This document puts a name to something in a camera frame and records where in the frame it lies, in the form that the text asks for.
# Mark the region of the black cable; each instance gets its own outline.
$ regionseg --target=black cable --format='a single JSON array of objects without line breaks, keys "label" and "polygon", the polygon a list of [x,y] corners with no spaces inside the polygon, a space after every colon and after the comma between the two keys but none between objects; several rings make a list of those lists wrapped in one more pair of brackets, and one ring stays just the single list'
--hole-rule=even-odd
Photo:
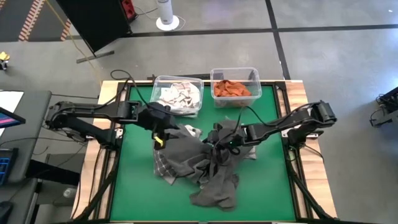
[{"label": "black cable", "polygon": [[24,188],[24,186],[25,186],[27,183],[29,183],[29,181],[30,181],[31,179],[36,178],[36,177],[38,177],[38,176],[40,176],[40,175],[42,175],[42,174],[44,174],[44,173],[46,173],[46,172],[48,172],[48,171],[54,169],[54,168],[59,168],[60,166],[62,166],[63,164],[65,164],[65,163],[67,163],[69,160],[71,160],[73,157],[75,157],[75,155],[77,155],[77,154],[81,151],[81,149],[84,148],[84,146],[85,146],[85,145],[83,145],[81,148],[79,148],[79,150],[77,150],[77,152],[75,152],[75,153],[74,153],[73,155],[71,155],[67,160],[61,162],[60,164],[58,164],[58,165],[56,165],[56,166],[54,166],[54,167],[52,167],[52,168],[49,168],[49,169],[47,169],[47,170],[43,170],[42,172],[39,172],[39,173],[37,173],[36,175],[33,175],[32,177],[26,178],[26,179],[25,179],[25,182],[19,187],[19,189],[17,189],[17,190],[15,191],[15,193],[10,197],[10,199],[8,199],[8,201],[11,201],[11,200],[15,197],[15,195],[17,195],[18,192],[20,192],[20,191]]},{"label": "black cable", "polygon": [[73,211],[72,216],[71,216],[72,219],[73,219],[73,217],[76,215],[77,208],[79,207],[79,203],[80,203],[80,190],[81,190],[81,174],[80,174],[80,176],[79,176],[79,186],[78,186],[77,202],[76,202],[75,210]]},{"label": "black cable", "polygon": [[[66,138],[70,138],[70,137],[68,136],[68,133],[67,133],[65,130],[62,130],[62,131],[64,131],[65,134],[66,134],[66,135],[63,135],[63,134],[58,133],[58,132],[56,132],[56,131],[54,131],[54,130],[52,130],[52,129],[46,128],[44,125],[42,125],[42,128],[44,128],[45,130],[48,130],[48,131],[52,131],[52,132],[54,132],[55,134],[58,134],[58,135],[60,135],[60,136],[63,136],[63,137],[66,137]],[[84,141],[77,141],[76,139],[73,139],[73,138],[70,138],[70,139],[72,139],[72,141],[78,143],[78,144],[81,145],[81,146],[82,146],[83,143],[84,143]]]},{"label": "black cable", "polygon": [[137,13],[137,15],[138,15],[138,16],[142,16],[142,15],[145,15],[145,14],[148,14],[148,13],[151,13],[151,12],[154,12],[154,11],[156,11],[156,10],[157,10],[157,7],[154,8],[154,9],[152,9],[152,10],[150,10],[150,11],[143,12],[143,13],[141,13],[141,14],[138,14],[138,13]]},{"label": "black cable", "polygon": [[96,157],[95,163],[94,163],[93,180],[91,181],[90,196],[88,197],[88,201],[89,201],[89,202],[90,202],[90,200],[91,200],[91,194],[93,193],[94,181],[95,181],[95,171],[96,171],[96,168],[97,168],[98,159],[100,158],[100,154],[101,154],[100,152],[101,152],[101,149],[98,150],[97,157]]},{"label": "black cable", "polygon": [[71,98],[83,98],[83,99],[98,100],[98,97],[90,97],[90,96],[73,96],[73,95],[63,95],[63,94],[52,94],[52,96],[64,96],[64,97],[71,97]]},{"label": "black cable", "polygon": [[293,181],[297,184],[297,187],[303,193],[304,199],[307,199],[313,208],[314,212],[318,215],[319,218],[332,218],[329,214],[327,214],[324,209],[318,204],[318,202],[314,199],[310,191],[307,189],[305,184],[300,180],[296,171],[294,171],[293,165],[291,163],[287,164],[287,173],[293,179]]},{"label": "black cable", "polygon": [[42,151],[41,153],[38,153],[38,154],[36,154],[36,153],[33,152],[33,155],[35,155],[35,156],[42,155],[43,153],[47,152],[47,150],[49,149],[49,147],[50,147],[50,146],[47,146],[47,147],[44,149],[44,151]]},{"label": "black cable", "polygon": [[[293,146],[290,146],[290,149],[293,149],[293,150],[297,151],[297,149],[296,149],[295,147],[293,147]],[[289,161],[289,162],[293,162],[293,161],[295,161],[296,159],[297,159],[297,156],[295,156],[294,159],[286,159],[286,160]]]},{"label": "black cable", "polygon": [[[115,78],[115,77],[113,76],[113,73],[114,73],[114,72],[124,72],[125,74],[128,75],[128,77],[126,77],[126,78]],[[134,88],[137,90],[137,93],[138,93],[139,98],[142,100],[142,102],[145,103],[145,105],[146,105],[147,107],[150,107],[150,108],[152,108],[153,110],[157,110],[157,111],[163,112],[163,113],[165,113],[165,114],[170,114],[170,115],[173,115],[173,116],[190,116],[190,115],[195,115],[195,113],[178,114],[178,113],[173,113],[173,112],[170,112],[170,111],[165,111],[165,110],[160,110],[160,109],[154,108],[154,107],[152,107],[150,104],[148,104],[148,102],[146,102],[146,100],[144,99],[144,97],[142,97],[141,92],[140,92],[139,89],[138,89],[137,83],[136,83],[136,81],[133,79],[133,77],[130,75],[130,73],[128,73],[128,72],[125,71],[125,70],[115,69],[115,70],[113,70],[113,71],[110,73],[110,75],[111,75],[111,77],[112,77],[114,80],[126,80],[127,82],[128,82],[129,80],[131,80],[132,83],[134,84]]]},{"label": "black cable", "polygon": [[257,117],[257,119],[263,124],[263,125],[265,125],[265,126],[275,126],[275,125],[273,125],[273,124],[269,124],[269,123],[265,123],[265,122],[263,122],[262,121],[262,119],[260,118],[260,116],[250,107],[250,106],[246,106],[248,109],[250,109],[253,113],[254,113],[254,115],[256,115],[256,117]]},{"label": "black cable", "polygon": [[323,155],[322,155],[320,152],[318,152],[317,150],[315,150],[314,148],[312,148],[312,147],[310,147],[310,146],[308,146],[308,145],[306,145],[306,144],[304,144],[304,146],[305,146],[304,148],[305,148],[306,150],[311,151],[311,152],[317,154],[318,156],[320,156],[320,157],[322,158],[322,161],[325,162],[325,160],[324,160],[324,158],[323,158]]},{"label": "black cable", "polygon": [[20,139],[13,139],[13,140],[5,141],[5,142],[2,142],[2,143],[0,144],[0,147],[1,147],[3,144],[5,144],[5,143],[14,142],[14,141],[20,141],[20,140],[25,140],[25,139],[48,139],[48,140],[54,140],[54,141],[75,142],[75,141],[73,141],[73,140],[53,139],[53,138],[44,138],[44,137],[31,137],[31,138],[20,138]]},{"label": "black cable", "polygon": [[379,112],[380,110],[382,110],[383,111],[383,115],[385,115],[385,112],[384,112],[384,110],[383,110],[383,108],[379,108],[379,109],[377,109],[376,111],[374,111],[371,115],[370,115],[370,121],[375,121],[375,119],[373,119],[373,115],[375,114],[375,113],[377,113],[377,112]]},{"label": "black cable", "polygon": [[91,202],[86,206],[84,211],[77,216],[74,220],[86,220],[92,211],[94,210],[96,204],[101,200],[103,194],[105,193],[106,189],[108,188],[109,184],[113,182],[116,178],[117,175],[117,167],[119,165],[119,158],[115,157],[113,166],[111,168],[111,171],[109,172],[108,176],[105,178],[103,184],[99,187],[97,190],[97,193],[94,195],[93,199]]}]

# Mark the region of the clear plastic bin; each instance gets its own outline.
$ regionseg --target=clear plastic bin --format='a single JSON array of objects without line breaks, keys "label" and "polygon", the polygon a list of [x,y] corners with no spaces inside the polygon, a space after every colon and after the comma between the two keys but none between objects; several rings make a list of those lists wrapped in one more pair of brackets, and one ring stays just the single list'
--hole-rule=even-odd
[{"label": "clear plastic bin", "polygon": [[[261,97],[262,90],[259,72],[255,68],[214,68],[210,72],[211,96],[214,98],[215,107],[243,107],[250,106]],[[251,92],[251,96],[215,96],[214,86],[217,82],[229,80],[240,82]]]},{"label": "clear plastic bin", "polygon": [[178,106],[170,106],[171,112],[178,114],[187,114],[187,113],[197,113],[202,104],[203,100],[203,80],[199,78],[188,78],[188,77],[173,77],[173,76],[165,76],[161,75],[155,79],[154,88],[152,90],[152,95],[150,96],[151,102],[159,102],[164,105],[164,101],[160,99],[160,96],[163,91],[168,91],[173,85],[178,85],[181,83],[189,82],[199,90],[199,102],[193,104],[193,108],[181,108]]}]

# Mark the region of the blue object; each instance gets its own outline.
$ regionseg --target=blue object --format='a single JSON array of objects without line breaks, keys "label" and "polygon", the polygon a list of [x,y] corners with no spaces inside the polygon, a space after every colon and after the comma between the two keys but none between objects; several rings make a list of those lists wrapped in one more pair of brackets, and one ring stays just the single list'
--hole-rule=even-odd
[{"label": "blue object", "polygon": [[18,149],[0,149],[0,185],[7,182]]}]

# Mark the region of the green mat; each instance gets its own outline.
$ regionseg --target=green mat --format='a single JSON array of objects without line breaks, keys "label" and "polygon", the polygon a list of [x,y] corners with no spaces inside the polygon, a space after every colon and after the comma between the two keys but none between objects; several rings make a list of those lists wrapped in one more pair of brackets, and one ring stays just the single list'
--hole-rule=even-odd
[{"label": "green mat", "polygon": [[[149,101],[151,86],[140,86],[143,97]],[[135,90],[131,100],[139,100]],[[262,87],[262,97],[252,108],[264,121],[277,119],[272,87]],[[217,109],[210,87],[205,87],[203,106],[198,118],[179,118],[203,130],[203,138],[213,123],[226,117],[237,119],[239,109]],[[241,122],[257,123],[249,111]],[[135,125],[126,126],[120,157],[118,177],[114,190],[111,221],[293,221],[295,219],[289,180],[287,177],[282,142],[279,134],[272,135],[257,146],[257,160],[245,159],[236,171],[240,182],[236,192],[237,206],[232,212],[218,208],[197,207],[189,195],[199,186],[179,178],[173,185],[154,175],[154,160],[150,131]]]}]

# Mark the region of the gray floor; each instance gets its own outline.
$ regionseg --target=gray floor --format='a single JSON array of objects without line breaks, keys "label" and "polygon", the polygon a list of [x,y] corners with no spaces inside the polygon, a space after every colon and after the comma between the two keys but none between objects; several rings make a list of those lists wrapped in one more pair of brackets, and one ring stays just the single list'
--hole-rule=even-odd
[{"label": "gray floor", "polygon": [[[150,10],[152,1],[137,0]],[[398,23],[393,0],[272,0],[278,27],[358,26]],[[174,0],[174,11],[187,23],[183,30],[270,27],[260,0]],[[158,16],[157,12],[149,14]],[[132,23],[134,32],[157,32],[145,15]],[[310,101],[330,102],[338,122],[320,138],[326,172],[342,220],[396,223],[398,220],[397,127],[370,127],[379,93],[398,86],[398,29],[280,33],[292,79],[304,80]],[[88,53],[84,43],[78,45]],[[99,86],[70,41],[0,43],[11,54],[11,69],[0,73],[0,88],[51,90],[97,96]],[[216,67],[256,67],[261,78],[283,79],[273,35],[219,34],[119,39],[101,52],[116,54],[94,60],[97,74],[109,80],[112,69],[125,69],[136,79],[155,75],[208,73]],[[59,100],[94,102],[72,98]],[[49,131],[43,136],[62,138]],[[78,150],[77,144],[39,141],[37,153]],[[66,208],[43,208],[40,220],[65,221]]]}]

